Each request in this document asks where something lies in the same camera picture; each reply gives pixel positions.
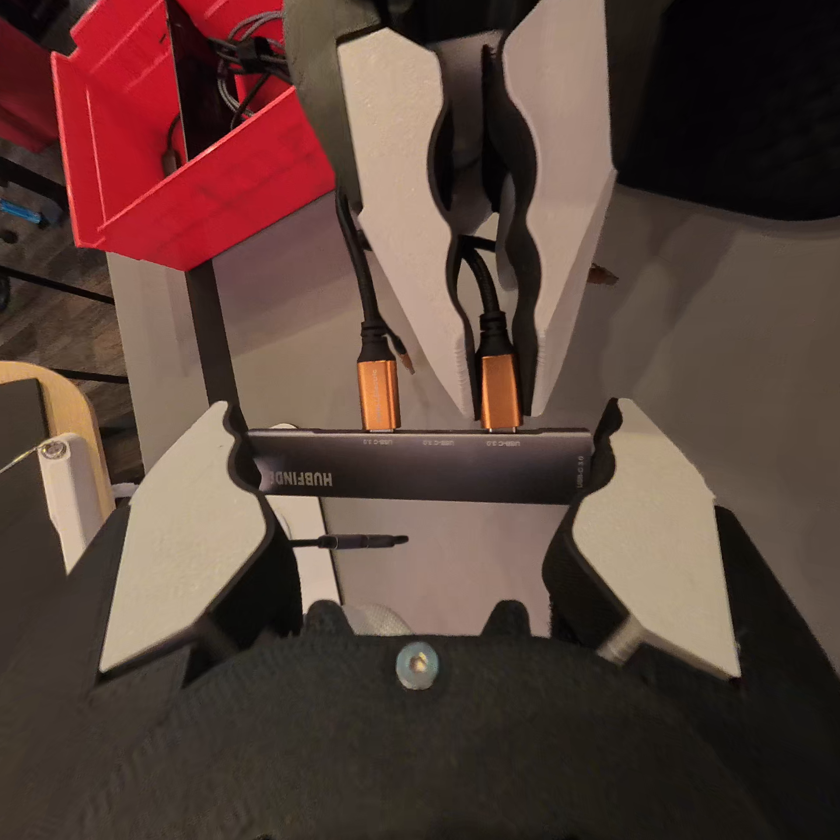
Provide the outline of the red plastic bin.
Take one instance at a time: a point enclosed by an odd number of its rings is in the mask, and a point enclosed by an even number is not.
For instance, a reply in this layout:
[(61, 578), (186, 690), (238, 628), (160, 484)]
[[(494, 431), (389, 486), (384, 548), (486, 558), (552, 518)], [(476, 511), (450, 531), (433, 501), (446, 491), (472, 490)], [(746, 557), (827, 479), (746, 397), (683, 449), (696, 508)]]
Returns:
[(96, 2), (51, 57), (76, 245), (190, 270), (334, 188), (297, 93), (268, 80), (231, 128), (217, 58), (179, 80), (173, 2)]

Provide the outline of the grey braided cable silver plug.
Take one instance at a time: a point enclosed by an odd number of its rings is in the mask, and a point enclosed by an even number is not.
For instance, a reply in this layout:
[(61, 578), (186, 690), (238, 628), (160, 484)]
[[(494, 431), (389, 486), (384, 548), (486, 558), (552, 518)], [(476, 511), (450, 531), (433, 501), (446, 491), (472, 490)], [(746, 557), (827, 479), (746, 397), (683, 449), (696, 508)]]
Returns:
[(168, 177), (252, 118), (270, 80), (289, 86), (291, 75), (281, 38), (263, 34), (283, 21), (281, 9), (243, 18), (225, 38), (203, 35), (177, 2), (164, 9), (177, 100), (161, 156)]

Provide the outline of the small dark grey usb hub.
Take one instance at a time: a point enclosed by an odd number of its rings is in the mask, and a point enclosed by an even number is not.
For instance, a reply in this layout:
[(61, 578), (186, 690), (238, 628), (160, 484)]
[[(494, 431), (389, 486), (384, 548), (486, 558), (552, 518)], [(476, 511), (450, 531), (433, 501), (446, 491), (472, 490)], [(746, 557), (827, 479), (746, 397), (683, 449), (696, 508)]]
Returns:
[(248, 432), (268, 496), (567, 506), (590, 474), (584, 429)]

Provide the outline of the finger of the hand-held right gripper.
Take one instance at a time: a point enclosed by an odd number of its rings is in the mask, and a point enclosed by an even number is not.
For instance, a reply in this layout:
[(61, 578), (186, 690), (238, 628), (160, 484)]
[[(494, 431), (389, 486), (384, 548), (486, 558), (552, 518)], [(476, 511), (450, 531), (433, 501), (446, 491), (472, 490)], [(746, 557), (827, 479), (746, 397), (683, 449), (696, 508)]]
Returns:
[(497, 270), (516, 291), (522, 408), (559, 377), (613, 194), (606, 12), (600, 1), (514, 2), (496, 51)]
[(392, 29), (338, 46), (360, 225), (425, 358), (475, 418), (471, 328), (452, 291), (456, 237), (433, 176), (446, 97), (435, 53)]

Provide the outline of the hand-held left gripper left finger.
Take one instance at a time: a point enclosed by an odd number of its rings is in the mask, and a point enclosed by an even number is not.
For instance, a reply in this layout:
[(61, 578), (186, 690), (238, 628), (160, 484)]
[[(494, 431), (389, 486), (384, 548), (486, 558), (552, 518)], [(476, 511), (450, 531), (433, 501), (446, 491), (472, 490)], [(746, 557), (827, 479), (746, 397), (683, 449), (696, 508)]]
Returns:
[(259, 481), (228, 402), (211, 405), (146, 475), (129, 504), (104, 676), (186, 646), (215, 664), (265, 631), (299, 634), (298, 564)]

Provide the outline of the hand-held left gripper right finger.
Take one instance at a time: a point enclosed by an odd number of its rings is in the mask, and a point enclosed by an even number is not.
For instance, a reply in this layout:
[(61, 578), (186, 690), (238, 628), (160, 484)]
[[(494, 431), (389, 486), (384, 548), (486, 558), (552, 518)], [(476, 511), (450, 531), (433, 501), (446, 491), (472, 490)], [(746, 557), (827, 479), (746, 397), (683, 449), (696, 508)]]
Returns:
[(615, 665), (651, 647), (719, 679), (741, 676), (715, 497), (630, 399), (604, 410), (542, 582), (552, 638)]

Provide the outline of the red storage crate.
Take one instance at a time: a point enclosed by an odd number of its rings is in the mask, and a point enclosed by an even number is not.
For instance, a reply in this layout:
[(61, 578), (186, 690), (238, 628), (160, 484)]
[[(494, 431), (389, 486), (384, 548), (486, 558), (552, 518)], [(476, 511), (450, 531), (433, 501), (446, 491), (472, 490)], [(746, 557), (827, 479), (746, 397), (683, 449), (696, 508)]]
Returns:
[(39, 154), (58, 141), (50, 53), (1, 20), (1, 137)]

